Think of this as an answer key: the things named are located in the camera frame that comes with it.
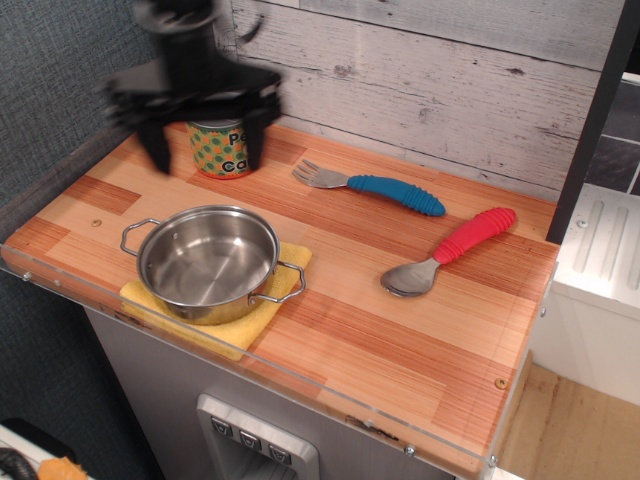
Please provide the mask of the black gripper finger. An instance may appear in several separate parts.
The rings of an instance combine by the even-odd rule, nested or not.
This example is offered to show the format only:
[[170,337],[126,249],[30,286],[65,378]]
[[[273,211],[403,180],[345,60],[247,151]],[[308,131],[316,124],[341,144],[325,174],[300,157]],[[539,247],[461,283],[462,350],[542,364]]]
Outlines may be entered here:
[[265,114],[265,110],[255,110],[247,113],[243,118],[248,165],[252,171],[256,171],[260,167],[264,129],[268,126]]
[[164,174],[171,172],[171,152],[164,133],[167,125],[165,121],[147,120],[136,127],[141,145],[156,169]]

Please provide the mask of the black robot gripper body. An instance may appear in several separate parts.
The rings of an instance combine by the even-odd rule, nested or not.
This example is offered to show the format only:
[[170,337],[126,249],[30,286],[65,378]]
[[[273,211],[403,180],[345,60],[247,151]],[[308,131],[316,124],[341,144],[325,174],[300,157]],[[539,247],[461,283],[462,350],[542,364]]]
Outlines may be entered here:
[[244,119],[263,128],[281,116],[279,73],[222,55],[211,26],[154,34],[154,60],[107,76],[107,116],[132,129],[173,121]]

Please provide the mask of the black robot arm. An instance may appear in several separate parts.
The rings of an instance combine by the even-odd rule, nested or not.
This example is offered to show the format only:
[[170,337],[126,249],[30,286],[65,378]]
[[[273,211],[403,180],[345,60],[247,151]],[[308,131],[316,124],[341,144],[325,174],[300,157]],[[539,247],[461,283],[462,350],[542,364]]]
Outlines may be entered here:
[[165,125],[238,120],[246,132],[249,166],[258,169],[264,131],[281,115],[281,75],[219,52],[213,1],[137,1],[134,17],[151,34],[158,56],[104,78],[108,117],[134,131],[164,173],[171,165]]

